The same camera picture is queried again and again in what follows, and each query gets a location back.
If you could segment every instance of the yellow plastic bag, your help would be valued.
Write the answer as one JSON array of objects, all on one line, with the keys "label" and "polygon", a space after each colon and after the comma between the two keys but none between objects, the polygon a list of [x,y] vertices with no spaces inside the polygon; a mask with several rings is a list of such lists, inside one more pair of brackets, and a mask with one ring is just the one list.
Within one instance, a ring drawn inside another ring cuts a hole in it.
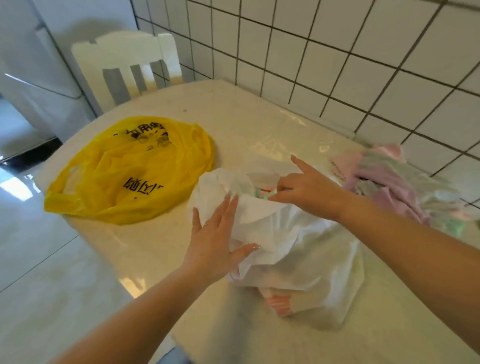
[{"label": "yellow plastic bag", "polygon": [[44,207],[118,225],[148,220],[186,200],[214,162],[213,140],[197,124],[123,119],[69,162],[48,188]]}]

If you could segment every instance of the dining table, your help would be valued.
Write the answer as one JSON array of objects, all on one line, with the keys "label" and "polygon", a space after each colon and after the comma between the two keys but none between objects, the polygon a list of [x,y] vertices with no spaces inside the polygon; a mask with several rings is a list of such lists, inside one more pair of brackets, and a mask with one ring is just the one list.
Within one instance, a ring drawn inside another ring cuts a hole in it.
[{"label": "dining table", "polygon": [[[331,157],[365,149],[238,86],[209,80],[146,93],[101,115],[44,163],[35,176],[39,189],[45,192],[97,134],[139,115],[200,125],[215,142],[215,168],[235,168],[251,154],[278,161],[294,154],[330,170]],[[191,231],[186,206],[185,201],[131,225],[64,218],[113,266],[135,298],[182,263]],[[381,259],[362,244],[361,251],[365,280],[340,328],[319,329],[295,317],[278,317],[258,290],[233,286],[224,278],[176,323],[171,332],[176,345],[196,364],[480,362]]]}]

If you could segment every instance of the white table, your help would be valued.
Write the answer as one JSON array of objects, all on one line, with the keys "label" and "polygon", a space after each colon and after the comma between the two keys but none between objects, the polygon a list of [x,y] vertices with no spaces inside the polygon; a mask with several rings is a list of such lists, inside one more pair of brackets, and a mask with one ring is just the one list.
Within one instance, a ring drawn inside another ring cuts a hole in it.
[{"label": "white table", "polygon": [[[293,153],[328,167],[327,158],[363,147],[223,81],[169,87],[102,115],[63,145],[36,177],[46,190],[67,162],[100,131],[134,115],[197,122],[218,148],[217,166],[242,164],[245,153],[287,161]],[[115,268],[133,297],[179,266],[190,238],[186,204],[151,221],[115,226],[67,217]],[[371,251],[366,280],[339,331],[280,319],[255,289],[212,285],[173,329],[198,364],[479,363],[479,357],[437,319]]]}]

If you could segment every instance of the tiled wall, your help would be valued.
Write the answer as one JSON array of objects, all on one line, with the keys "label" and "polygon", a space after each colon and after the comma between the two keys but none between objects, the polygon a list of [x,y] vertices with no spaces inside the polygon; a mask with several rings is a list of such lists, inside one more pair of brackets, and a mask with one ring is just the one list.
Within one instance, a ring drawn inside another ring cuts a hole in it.
[{"label": "tiled wall", "polygon": [[[480,207],[480,0],[132,0],[186,82],[223,78],[370,143]],[[168,75],[155,66],[157,81]]]}]

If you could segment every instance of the white chair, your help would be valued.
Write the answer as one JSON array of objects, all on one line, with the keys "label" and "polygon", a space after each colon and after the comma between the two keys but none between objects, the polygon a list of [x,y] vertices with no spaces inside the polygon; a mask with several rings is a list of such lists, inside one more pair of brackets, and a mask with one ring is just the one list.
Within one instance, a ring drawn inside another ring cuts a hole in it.
[{"label": "white chair", "polygon": [[103,112],[113,109],[115,101],[108,90],[103,70],[118,68],[133,99],[140,95],[131,66],[139,65],[147,91],[157,89],[150,62],[163,60],[170,82],[183,83],[180,62],[171,34],[153,36],[134,30],[120,30],[98,37],[96,43],[72,46],[72,53]]}]

